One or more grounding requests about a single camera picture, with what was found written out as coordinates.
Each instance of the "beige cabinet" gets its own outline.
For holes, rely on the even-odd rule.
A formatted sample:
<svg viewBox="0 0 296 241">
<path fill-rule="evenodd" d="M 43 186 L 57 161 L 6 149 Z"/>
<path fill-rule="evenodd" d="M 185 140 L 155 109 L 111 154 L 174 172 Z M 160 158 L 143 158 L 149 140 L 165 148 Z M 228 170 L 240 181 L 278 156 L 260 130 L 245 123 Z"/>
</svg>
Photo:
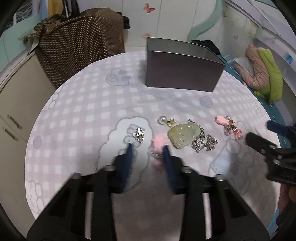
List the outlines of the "beige cabinet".
<svg viewBox="0 0 296 241">
<path fill-rule="evenodd" d="M 0 116 L 28 141 L 33 125 L 55 88 L 35 54 L 27 56 L 5 79 L 0 91 Z"/>
<path fill-rule="evenodd" d="M 0 203 L 24 236 L 35 220 L 25 192 L 26 146 L 27 143 L 0 119 Z"/>
</svg>

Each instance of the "metal bolt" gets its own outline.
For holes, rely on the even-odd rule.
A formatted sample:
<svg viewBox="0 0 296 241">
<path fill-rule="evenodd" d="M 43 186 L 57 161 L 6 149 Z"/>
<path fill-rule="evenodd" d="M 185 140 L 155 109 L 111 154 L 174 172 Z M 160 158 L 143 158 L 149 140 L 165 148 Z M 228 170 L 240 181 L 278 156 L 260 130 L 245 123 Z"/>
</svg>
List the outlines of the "metal bolt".
<svg viewBox="0 0 296 241">
<path fill-rule="evenodd" d="M 215 176 L 215 178 L 216 178 L 217 181 L 225 181 L 226 180 L 226 176 L 223 175 L 223 174 L 217 174 Z"/>
<path fill-rule="evenodd" d="M 190 172 L 192 172 L 192 170 L 191 170 L 190 167 L 182 167 L 181 168 L 181 171 L 184 172 L 184 173 L 190 173 Z"/>
<path fill-rule="evenodd" d="M 276 165 L 279 165 L 279 166 L 281 165 L 281 162 L 280 162 L 279 160 L 274 159 L 273 162 L 274 162 L 274 164 L 276 164 Z"/>
<path fill-rule="evenodd" d="M 72 176 L 71 179 L 73 180 L 78 180 L 79 178 L 81 178 L 81 174 L 79 172 L 75 172 Z"/>
<path fill-rule="evenodd" d="M 105 172 L 112 172 L 114 171 L 116 168 L 113 165 L 107 165 L 105 166 Z"/>
</svg>

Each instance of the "brown polka dot cloth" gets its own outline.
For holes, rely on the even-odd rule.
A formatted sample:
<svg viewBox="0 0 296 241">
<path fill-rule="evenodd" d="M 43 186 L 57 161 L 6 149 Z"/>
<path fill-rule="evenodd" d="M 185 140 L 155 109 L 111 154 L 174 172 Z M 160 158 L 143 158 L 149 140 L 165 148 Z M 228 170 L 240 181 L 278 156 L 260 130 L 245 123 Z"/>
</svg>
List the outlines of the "brown polka dot cloth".
<svg viewBox="0 0 296 241">
<path fill-rule="evenodd" d="M 109 8 L 88 9 L 73 19 L 49 16 L 34 30 L 36 55 L 56 88 L 90 63 L 125 52 L 123 18 Z"/>
</svg>

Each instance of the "table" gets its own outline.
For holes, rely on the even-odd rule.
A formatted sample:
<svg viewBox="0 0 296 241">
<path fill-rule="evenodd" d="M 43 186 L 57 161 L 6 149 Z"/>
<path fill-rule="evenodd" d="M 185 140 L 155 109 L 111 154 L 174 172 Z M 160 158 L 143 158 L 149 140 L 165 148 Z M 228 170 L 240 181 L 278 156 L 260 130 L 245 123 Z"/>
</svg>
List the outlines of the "table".
<svg viewBox="0 0 296 241">
<path fill-rule="evenodd" d="M 168 132 L 168 126 L 157 123 L 165 115 L 176 124 L 192 119 L 218 140 L 213 151 L 196 153 L 190 145 L 181 150 L 170 145 L 170 150 L 203 175 L 225 174 L 267 226 L 276 210 L 279 184 L 265 179 L 262 155 L 244 139 L 225 136 L 214 122 L 217 115 L 230 115 L 243 134 L 251 131 L 279 145 L 277 135 L 266 129 L 270 119 L 259 101 L 227 72 L 212 93 L 146 87 L 145 58 L 140 51 L 92 63 L 46 103 L 25 157 L 27 201 L 34 217 L 71 173 L 97 172 L 132 142 L 135 162 L 127 190 L 113 195 L 118 240 L 178 240 L 184 198 L 172 194 L 165 171 L 151 166 L 150 140 Z M 142 144 L 132 137 L 137 127 L 145 129 Z"/>
</svg>

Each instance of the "hand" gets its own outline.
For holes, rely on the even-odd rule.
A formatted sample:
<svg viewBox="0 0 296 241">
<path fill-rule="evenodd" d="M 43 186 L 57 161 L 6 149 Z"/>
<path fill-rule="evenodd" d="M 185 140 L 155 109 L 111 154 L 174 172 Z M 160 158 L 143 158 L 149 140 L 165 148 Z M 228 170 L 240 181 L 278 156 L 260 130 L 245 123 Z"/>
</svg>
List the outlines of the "hand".
<svg viewBox="0 0 296 241">
<path fill-rule="evenodd" d="M 280 212 L 285 209 L 290 200 L 296 202 L 296 186 L 281 184 L 281 193 L 279 195 L 278 202 L 278 208 Z"/>
</svg>

